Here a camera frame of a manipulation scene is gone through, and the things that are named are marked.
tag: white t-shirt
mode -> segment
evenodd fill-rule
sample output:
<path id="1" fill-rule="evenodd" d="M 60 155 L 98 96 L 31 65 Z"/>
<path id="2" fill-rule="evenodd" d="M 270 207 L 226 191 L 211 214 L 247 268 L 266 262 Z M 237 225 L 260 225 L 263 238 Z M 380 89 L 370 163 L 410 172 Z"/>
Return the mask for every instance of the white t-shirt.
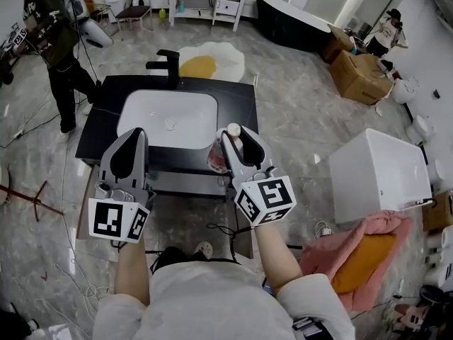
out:
<path id="1" fill-rule="evenodd" d="M 177 263 L 151 278 L 151 304 L 129 295 L 99 302 L 93 340 L 294 340 L 294 319 L 323 322 L 333 340 L 355 329 L 325 275 L 285 285 L 275 299 L 256 275 L 225 262 Z"/>
<path id="2" fill-rule="evenodd" d="M 390 49 L 391 42 L 398 42 L 400 36 L 398 28 L 395 28 L 391 24 L 391 19 L 384 18 L 379 23 L 383 25 L 383 31 L 378 31 L 374 37 L 377 39 L 380 45 L 383 45 L 385 48 Z"/>

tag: pink blanket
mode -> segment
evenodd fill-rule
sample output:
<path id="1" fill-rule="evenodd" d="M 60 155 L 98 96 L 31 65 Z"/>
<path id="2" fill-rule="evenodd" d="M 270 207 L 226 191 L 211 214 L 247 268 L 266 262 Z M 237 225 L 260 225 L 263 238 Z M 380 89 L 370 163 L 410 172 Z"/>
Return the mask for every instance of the pink blanket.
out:
<path id="1" fill-rule="evenodd" d="M 390 210 L 370 215 L 349 232 L 321 237 L 308 243 L 300 261 L 302 272 L 304 274 L 324 273 L 329 280 L 332 280 L 364 235 L 396 235 L 393 249 L 369 280 L 354 292 L 338 296 L 347 311 L 368 311 L 374 306 L 387 268 L 411 233 L 412 224 L 411 218 Z"/>

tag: black bathtub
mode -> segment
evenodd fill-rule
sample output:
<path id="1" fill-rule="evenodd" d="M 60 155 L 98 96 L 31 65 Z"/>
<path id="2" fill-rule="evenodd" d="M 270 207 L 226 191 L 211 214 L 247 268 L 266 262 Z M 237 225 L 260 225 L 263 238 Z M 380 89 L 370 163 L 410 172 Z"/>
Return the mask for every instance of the black bathtub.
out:
<path id="1" fill-rule="evenodd" d="M 329 39 L 327 22 L 283 0 L 256 0 L 258 27 L 278 45 L 307 52 L 318 51 Z"/>

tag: white sink basin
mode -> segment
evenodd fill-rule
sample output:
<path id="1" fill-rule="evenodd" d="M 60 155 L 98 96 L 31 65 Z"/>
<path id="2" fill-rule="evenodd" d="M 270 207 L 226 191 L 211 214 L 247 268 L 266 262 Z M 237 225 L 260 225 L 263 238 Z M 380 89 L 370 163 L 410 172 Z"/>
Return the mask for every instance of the white sink basin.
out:
<path id="1" fill-rule="evenodd" d="M 217 101 L 209 94 L 141 90 L 127 97 L 117 135 L 143 128 L 149 146 L 204 149 L 217 131 Z"/>
<path id="2" fill-rule="evenodd" d="M 431 198 L 421 149 L 382 132 L 366 129 L 334 152 L 329 164 L 337 223 Z"/>

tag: black pants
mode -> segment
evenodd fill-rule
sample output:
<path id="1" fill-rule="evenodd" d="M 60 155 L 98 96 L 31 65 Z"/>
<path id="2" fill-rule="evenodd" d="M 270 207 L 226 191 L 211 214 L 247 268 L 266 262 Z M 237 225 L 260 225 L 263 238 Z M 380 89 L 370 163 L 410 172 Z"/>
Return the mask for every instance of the black pants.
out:
<path id="1" fill-rule="evenodd" d="M 49 80 L 62 116 L 61 130 L 63 133 L 69 132 L 76 127 L 74 89 L 86 94 L 88 102 L 93 103 L 96 99 L 96 85 L 88 72 L 80 66 L 72 51 L 56 67 L 49 68 Z"/>
<path id="2" fill-rule="evenodd" d="M 193 261 L 235 263 L 231 259 L 207 259 L 202 252 L 197 252 L 189 258 L 180 249 L 174 246 L 170 246 L 167 249 L 165 249 L 165 251 L 163 251 L 162 254 L 158 257 L 157 262 L 154 265 L 154 268 L 152 268 L 153 266 L 151 267 L 151 271 L 154 273 L 158 269 L 165 266 L 170 266 L 171 264 L 179 264 L 182 262 L 193 262 Z"/>
<path id="3" fill-rule="evenodd" d="M 31 335 L 27 322 L 21 316 L 12 312 L 0 310 L 0 327 L 4 334 L 8 334 L 10 340 L 24 340 Z"/>
<path id="4" fill-rule="evenodd" d="M 375 37 L 373 37 L 367 45 L 367 52 L 379 58 L 386 54 L 388 51 L 389 50 L 385 48 L 380 42 L 378 42 Z"/>

